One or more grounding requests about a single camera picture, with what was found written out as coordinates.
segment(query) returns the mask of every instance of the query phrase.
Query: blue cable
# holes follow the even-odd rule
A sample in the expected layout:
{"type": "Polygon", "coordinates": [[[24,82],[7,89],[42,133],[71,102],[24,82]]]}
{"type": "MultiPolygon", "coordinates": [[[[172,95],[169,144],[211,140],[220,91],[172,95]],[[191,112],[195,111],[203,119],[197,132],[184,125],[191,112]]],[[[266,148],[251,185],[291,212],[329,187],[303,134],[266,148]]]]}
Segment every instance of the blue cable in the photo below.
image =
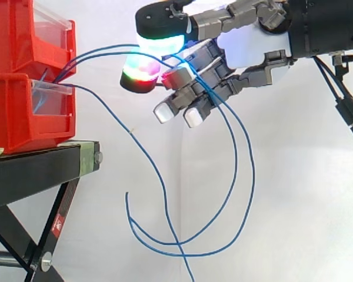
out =
{"type": "MultiPolygon", "coordinates": [[[[235,160],[234,160],[234,176],[233,176],[233,180],[231,182],[231,186],[230,189],[228,191],[228,194],[223,202],[223,204],[221,205],[221,207],[219,208],[219,210],[217,211],[217,213],[215,214],[215,216],[199,231],[197,232],[195,235],[193,235],[192,237],[190,237],[189,239],[180,242],[180,245],[184,245],[187,244],[193,240],[195,240],[198,236],[200,236],[203,232],[206,231],[206,229],[212,225],[212,223],[217,219],[217,217],[222,213],[223,209],[225,208],[225,206],[227,205],[231,194],[233,192],[235,183],[237,182],[237,175],[238,175],[238,148],[237,148],[237,141],[235,140],[235,135],[234,132],[232,130],[232,127],[229,123],[229,120],[226,117],[226,114],[224,113],[224,111],[221,109],[220,106],[217,106],[219,112],[221,113],[222,117],[224,118],[224,121],[229,129],[231,138],[232,138],[232,142],[233,142],[233,147],[234,147],[234,154],[235,154],[235,160]]],[[[145,235],[147,236],[147,238],[149,238],[150,240],[152,240],[153,242],[160,244],[160,245],[164,245],[164,246],[175,246],[176,243],[166,243],[163,241],[160,241],[154,237],[152,237],[148,232],[146,232],[138,223],[136,220],[132,219],[133,224],[145,235]]]]}
{"type": "MultiPolygon", "coordinates": [[[[40,82],[43,82],[43,81],[45,80],[46,75],[47,75],[47,71],[48,71],[48,68],[46,68],[45,71],[43,72],[43,75],[42,75],[42,77],[41,77],[40,82]]],[[[39,93],[38,91],[35,91],[34,94],[33,94],[33,96],[35,96],[35,95],[38,94],[38,93],[39,93]]],[[[47,100],[47,98],[45,97],[45,94],[44,94],[44,93],[41,93],[41,98],[40,98],[38,104],[35,106],[35,109],[33,110],[33,113],[34,113],[34,114],[36,114],[36,113],[39,111],[39,109],[40,109],[41,107],[43,107],[43,105],[45,104],[46,100],[47,100]]]]}
{"type": "Polygon", "coordinates": [[[136,138],[136,136],[130,131],[130,129],[120,120],[120,118],[110,109],[110,107],[101,99],[101,97],[99,97],[96,93],[94,93],[92,90],[85,88],[83,86],[79,86],[79,85],[74,85],[74,84],[60,84],[60,85],[64,85],[67,87],[73,87],[73,88],[78,88],[78,89],[82,89],[84,91],[89,92],[90,94],[92,94],[95,98],[97,98],[100,103],[106,108],[106,110],[111,114],[111,116],[121,125],[121,127],[132,137],[132,139],[134,140],[134,142],[137,144],[137,146],[141,149],[141,151],[144,153],[144,155],[146,156],[146,158],[149,160],[149,162],[151,163],[152,167],[154,168],[159,181],[161,182],[161,186],[162,186],[162,191],[164,194],[164,203],[165,203],[165,215],[166,215],[166,220],[168,222],[169,228],[171,230],[171,233],[179,247],[179,250],[181,251],[181,256],[184,259],[184,263],[186,265],[186,268],[188,270],[189,275],[191,276],[191,280],[192,282],[195,282],[195,278],[194,275],[191,271],[191,268],[189,267],[187,258],[184,256],[184,251],[182,246],[179,244],[179,240],[178,240],[178,236],[177,233],[175,232],[175,229],[172,225],[171,222],[171,218],[169,215],[169,210],[168,210],[168,201],[167,201],[167,192],[166,192],[166,187],[165,187],[165,182],[161,176],[161,173],[159,172],[157,165],[155,164],[155,162],[153,161],[152,157],[149,155],[149,153],[147,152],[147,150],[145,150],[145,148],[143,147],[143,145],[141,145],[141,143],[139,142],[139,140],[136,138]]]}
{"type": "MultiPolygon", "coordinates": [[[[179,57],[177,57],[175,55],[174,55],[174,57],[178,58],[181,62],[188,63],[186,60],[184,60],[182,58],[179,58],[179,57]]],[[[210,251],[210,252],[202,253],[202,254],[184,254],[184,255],[180,255],[180,254],[175,254],[175,253],[167,253],[167,252],[164,252],[164,251],[157,250],[156,248],[153,248],[152,246],[147,244],[145,241],[143,241],[143,239],[141,239],[139,237],[139,235],[137,234],[136,230],[134,229],[134,219],[131,217],[131,214],[130,214],[130,211],[129,211],[128,193],[126,193],[126,195],[125,195],[125,203],[126,203],[126,211],[127,211],[128,222],[129,222],[129,225],[131,227],[131,230],[132,230],[134,236],[145,247],[147,247],[148,249],[150,249],[150,250],[152,250],[152,251],[154,251],[156,253],[163,254],[163,255],[166,255],[166,256],[172,256],[172,257],[182,257],[182,256],[184,256],[184,257],[206,257],[206,256],[212,256],[214,254],[218,254],[218,253],[228,249],[229,247],[231,247],[236,242],[236,240],[238,239],[240,234],[242,233],[243,228],[245,226],[245,223],[247,222],[247,218],[248,218],[248,215],[249,215],[249,211],[250,211],[250,208],[251,208],[251,205],[252,205],[252,201],[253,201],[253,198],[254,198],[254,193],[255,193],[255,179],[256,179],[256,177],[255,177],[255,160],[254,160],[254,154],[253,154],[253,151],[252,151],[252,145],[251,145],[251,140],[249,138],[249,134],[248,134],[243,122],[241,121],[241,119],[237,115],[237,113],[235,113],[235,111],[226,103],[226,101],[224,101],[219,95],[217,95],[214,92],[214,90],[212,88],[210,88],[202,80],[201,76],[197,73],[197,71],[193,68],[193,66],[190,63],[188,63],[188,65],[191,67],[192,71],[196,75],[197,81],[208,91],[209,95],[212,96],[214,99],[218,99],[233,114],[234,118],[237,120],[237,122],[239,123],[239,125],[241,126],[241,128],[242,128],[242,130],[243,130],[243,132],[245,134],[245,137],[246,137],[246,140],[247,140],[247,145],[248,145],[248,150],[249,150],[251,167],[252,167],[252,185],[251,185],[251,194],[250,194],[250,197],[249,197],[248,205],[247,205],[247,208],[246,208],[246,212],[245,212],[242,224],[241,224],[238,232],[234,236],[234,238],[227,245],[223,246],[222,248],[220,248],[218,250],[210,251]]]]}
{"type": "MultiPolygon", "coordinates": [[[[126,52],[102,53],[102,54],[97,54],[97,55],[93,55],[93,56],[88,56],[88,57],[83,58],[83,59],[77,61],[76,63],[74,63],[72,66],[70,66],[70,67],[65,71],[65,73],[68,73],[69,71],[73,70],[73,69],[74,69],[77,65],[79,65],[80,63],[85,62],[85,61],[90,60],[90,59],[95,59],[95,58],[100,58],[100,57],[105,57],[105,56],[130,55],[130,54],[146,56],[146,57],[155,59],[157,62],[163,64],[164,66],[167,66],[168,68],[173,68],[173,66],[171,66],[171,65],[169,65],[169,64],[167,64],[167,63],[165,63],[165,62],[162,61],[161,59],[158,59],[157,57],[154,57],[154,56],[152,56],[152,55],[149,55],[149,54],[146,54],[146,53],[142,53],[142,52],[126,51],[126,52]]],[[[61,76],[60,78],[55,79],[55,80],[54,80],[54,83],[58,83],[60,80],[62,80],[62,79],[64,78],[64,76],[61,76]]]]}
{"type": "Polygon", "coordinates": [[[111,46],[101,47],[101,48],[94,49],[94,50],[92,50],[92,51],[83,53],[83,54],[77,56],[76,58],[71,59],[68,63],[66,63],[66,65],[64,66],[64,68],[61,70],[60,74],[55,78],[54,83],[57,82],[57,81],[60,81],[61,78],[63,78],[63,77],[68,73],[68,71],[67,71],[67,72],[65,71],[65,70],[67,69],[67,67],[68,67],[71,63],[77,61],[78,59],[81,59],[82,57],[88,56],[88,55],[93,54],[93,53],[96,53],[96,52],[100,52],[100,51],[104,51],[104,50],[109,50],[109,49],[120,48],[120,47],[139,47],[139,45],[137,45],[137,44],[117,44],[117,45],[111,45],[111,46]]]}

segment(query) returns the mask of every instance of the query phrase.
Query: robotic hand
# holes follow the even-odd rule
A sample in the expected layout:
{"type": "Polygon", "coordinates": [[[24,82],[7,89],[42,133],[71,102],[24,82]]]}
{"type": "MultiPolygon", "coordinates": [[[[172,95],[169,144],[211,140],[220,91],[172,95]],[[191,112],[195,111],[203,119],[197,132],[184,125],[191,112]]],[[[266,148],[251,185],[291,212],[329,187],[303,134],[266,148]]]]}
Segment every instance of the robotic hand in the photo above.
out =
{"type": "MultiPolygon", "coordinates": [[[[329,53],[341,78],[345,74],[343,51],[353,49],[353,0],[237,0],[189,16],[183,7],[191,2],[141,8],[136,13],[139,44],[145,52],[156,49],[166,56],[206,41],[185,59],[223,100],[243,88],[273,84],[299,58],[329,53]],[[236,75],[238,68],[246,70],[236,75]]],[[[187,124],[195,127],[215,107],[185,64],[166,71],[162,83],[175,93],[154,110],[161,123],[185,109],[187,124]]]]}

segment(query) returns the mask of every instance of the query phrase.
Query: black cable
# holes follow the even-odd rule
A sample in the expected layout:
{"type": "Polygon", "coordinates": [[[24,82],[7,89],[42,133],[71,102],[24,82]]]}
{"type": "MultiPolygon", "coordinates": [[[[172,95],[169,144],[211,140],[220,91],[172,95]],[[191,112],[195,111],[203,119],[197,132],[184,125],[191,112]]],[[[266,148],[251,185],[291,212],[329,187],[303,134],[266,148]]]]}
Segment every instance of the black cable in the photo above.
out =
{"type": "Polygon", "coordinates": [[[339,100],[340,100],[340,97],[339,97],[339,95],[337,94],[337,92],[336,92],[334,86],[332,85],[331,81],[329,81],[329,78],[328,78],[327,74],[325,73],[323,67],[322,67],[316,60],[314,60],[314,61],[315,61],[315,63],[317,64],[318,69],[319,69],[320,72],[322,73],[322,76],[323,76],[324,80],[326,81],[326,83],[327,83],[329,89],[331,90],[332,94],[335,96],[336,101],[339,101],[339,100]]]}
{"type": "Polygon", "coordinates": [[[346,55],[342,57],[342,61],[345,63],[351,63],[353,62],[353,55],[346,55]]]}
{"type": "Polygon", "coordinates": [[[317,56],[314,56],[313,59],[314,59],[315,63],[320,64],[325,69],[325,71],[328,72],[330,77],[336,83],[337,87],[339,87],[339,89],[342,92],[342,94],[344,95],[344,97],[347,97],[347,98],[352,97],[352,95],[350,94],[349,90],[345,87],[345,85],[335,76],[333,71],[322,60],[320,60],[320,58],[318,58],[317,56]]]}

